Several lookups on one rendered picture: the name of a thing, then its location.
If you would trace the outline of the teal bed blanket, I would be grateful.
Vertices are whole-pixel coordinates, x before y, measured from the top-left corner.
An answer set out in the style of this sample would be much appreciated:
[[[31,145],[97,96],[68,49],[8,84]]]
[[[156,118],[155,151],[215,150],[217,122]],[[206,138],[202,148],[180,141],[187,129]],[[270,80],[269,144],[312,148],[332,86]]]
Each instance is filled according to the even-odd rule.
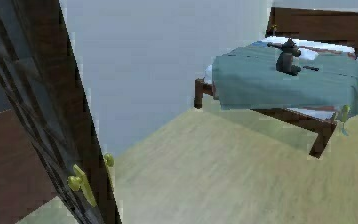
[[[275,68],[280,51],[267,46],[239,47],[218,56],[212,81],[224,109],[350,107],[358,115],[358,61],[323,52],[314,60],[296,59],[297,76]],[[303,66],[319,68],[319,71]]]

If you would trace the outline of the dark brown room door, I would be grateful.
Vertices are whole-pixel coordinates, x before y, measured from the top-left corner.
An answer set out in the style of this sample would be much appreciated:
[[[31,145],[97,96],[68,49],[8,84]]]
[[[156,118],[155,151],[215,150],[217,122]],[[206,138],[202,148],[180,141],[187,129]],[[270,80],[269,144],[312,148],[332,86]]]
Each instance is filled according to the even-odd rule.
[[[0,85],[78,224],[122,224],[59,0],[0,0]],[[74,164],[96,207],[68,186]]]

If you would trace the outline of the dark grey teddy bear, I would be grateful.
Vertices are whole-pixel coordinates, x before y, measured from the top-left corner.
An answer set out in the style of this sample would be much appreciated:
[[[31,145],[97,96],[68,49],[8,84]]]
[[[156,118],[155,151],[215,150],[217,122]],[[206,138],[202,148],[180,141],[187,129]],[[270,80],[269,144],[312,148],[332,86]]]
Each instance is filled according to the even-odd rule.
[[[268,47],[273,47],[281,50],[276,62],[276,70],[291,76],[297,76],[301,71],[301,68],[293,64],[294,57],[300,57],[301,51],[299,50],[296,43],[289,38],[285,43],[268,43]]]

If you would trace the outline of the white pillow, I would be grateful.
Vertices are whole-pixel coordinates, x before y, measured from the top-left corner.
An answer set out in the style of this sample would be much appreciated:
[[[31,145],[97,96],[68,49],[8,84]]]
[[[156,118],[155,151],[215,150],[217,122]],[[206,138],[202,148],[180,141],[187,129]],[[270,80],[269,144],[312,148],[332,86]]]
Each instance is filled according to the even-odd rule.
[[[329,53],[350,53],[354,54],[355,49],[344,45],[329,44],[310,40],[294,39],[293,42],[301,51],[300,59],[314,60],[320,52]]]

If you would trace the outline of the brown wooden bed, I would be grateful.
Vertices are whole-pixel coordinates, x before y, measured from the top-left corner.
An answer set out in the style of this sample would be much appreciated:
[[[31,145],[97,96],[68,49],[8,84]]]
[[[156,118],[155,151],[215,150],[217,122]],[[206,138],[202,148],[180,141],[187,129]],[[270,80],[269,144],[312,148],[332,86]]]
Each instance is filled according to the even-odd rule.
[[[268,43],[283,44],[289,38],[353,47],[354,54],[333,54],[346,54],[357,61],[358,13],[273,7],[269,15],[265,38],[248,46],[267,46]],[[205,94],[220,102],[212,78],[209,81],[203,78],[196,79],[195,108],[202,107]],[[340,109],[323,107],[250,110],[316,133],[316,140],[310,149],[310,155],[316,158],[320,157],[326,148],[337,126],[337,121],[347,121],[348,118],[354,117],[350,114],[348,105]]]

